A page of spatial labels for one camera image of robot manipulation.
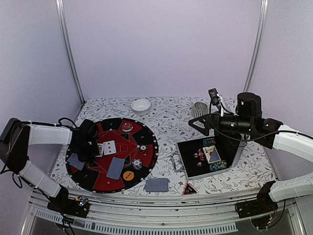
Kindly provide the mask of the dealt blue playing cards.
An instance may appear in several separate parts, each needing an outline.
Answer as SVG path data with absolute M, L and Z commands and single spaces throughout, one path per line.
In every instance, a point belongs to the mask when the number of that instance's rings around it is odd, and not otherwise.
M 107 172 L 107 177 L 109 179 L 119 180 L 124 168 L 124 162 L 125 159 L 113 157 Z

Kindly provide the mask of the orange big blind button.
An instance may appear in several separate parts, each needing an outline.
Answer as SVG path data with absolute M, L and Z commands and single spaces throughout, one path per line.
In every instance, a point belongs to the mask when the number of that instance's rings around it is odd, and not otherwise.
M 133 171 L 125 171 L 123 173 L 123 179 L 125 181 L 131 181 L 134 179 L 134 172 Z

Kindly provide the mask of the red black 100 chip stack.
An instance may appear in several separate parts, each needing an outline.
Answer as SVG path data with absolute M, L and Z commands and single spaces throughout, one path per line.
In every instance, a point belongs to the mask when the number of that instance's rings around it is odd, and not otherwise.
M 141 153 L 146 154 L 148 151 L 148 147 L 146 145 L 141 145 L 139 150 Z

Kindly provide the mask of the red black triangle card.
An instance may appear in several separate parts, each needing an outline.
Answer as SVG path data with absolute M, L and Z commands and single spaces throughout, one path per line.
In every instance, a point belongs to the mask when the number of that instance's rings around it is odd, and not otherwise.
M 191 194 L 196 194 L 197 191 L 189 184 L 186 183 L 184 191 L 183 191 L 183 195 L 191 195 Z

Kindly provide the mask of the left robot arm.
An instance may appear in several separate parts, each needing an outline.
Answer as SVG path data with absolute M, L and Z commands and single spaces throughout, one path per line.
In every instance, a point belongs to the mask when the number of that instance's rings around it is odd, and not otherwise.
M 0 135 L 0 159 L 4 163 L 0 172 L 12 172 L 26 180 L 54 198 L 53 203 L 61 212 L 69 212 L 72 200 L 63 194 L 62 186 L 47 175 L 46 167 L 52 165 L 56 151 L 64 146 L 82 162 L 94 158 L 98 155 L 97 133 L 98 126 L 88 119 L 79 126 L 69 126 L 13 117 Z

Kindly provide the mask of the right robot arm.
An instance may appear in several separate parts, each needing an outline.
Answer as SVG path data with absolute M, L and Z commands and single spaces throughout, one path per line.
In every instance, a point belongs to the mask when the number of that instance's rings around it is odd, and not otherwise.
M 216 112 L 209 112 L 188 122 L 203 135 L 208 136 L 211 129 L 215 134 L 228 139 L 233 134 L 247 134 L 249 141 L 256 142 L 268 149 L 282 150 L 307 161 L 313 160 L 313 138 L 290 128 L 284 123 L 262 117 L 261 97 L 254 93 L 237 95 L 235 112 L 225 109 L 222 97 L 216 89 L 208 91 L 210 106 L 216 106 Z M 253 202 L 256 213 L 264 213 L 271 207 L 272 202 L 302 197 L 313 193 L 313 175 L 296 177 L 284 181 L 265 183 Z

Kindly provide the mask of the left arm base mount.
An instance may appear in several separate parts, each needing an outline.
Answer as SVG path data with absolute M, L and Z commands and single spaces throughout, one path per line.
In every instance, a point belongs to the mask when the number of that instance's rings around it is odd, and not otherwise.
M 62 202 L 51 198 L 49 199 L 47 208 L 51 211 L 59 212 L 61 215 L 86 218 L 89 213 L 90 203 L 89 200 L 83 196 L 78 196 L 75 199 L 67 198 Z

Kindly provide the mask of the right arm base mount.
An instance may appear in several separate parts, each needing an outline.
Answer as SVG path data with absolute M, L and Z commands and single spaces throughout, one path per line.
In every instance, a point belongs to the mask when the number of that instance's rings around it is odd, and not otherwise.
M 240 200 L 235 204 L 235 211 L 238 213 L 239 218 L 246 218 L 273 212 L 278 209 L 276 202 L 267 196 L 257 196 L 254 200 Z

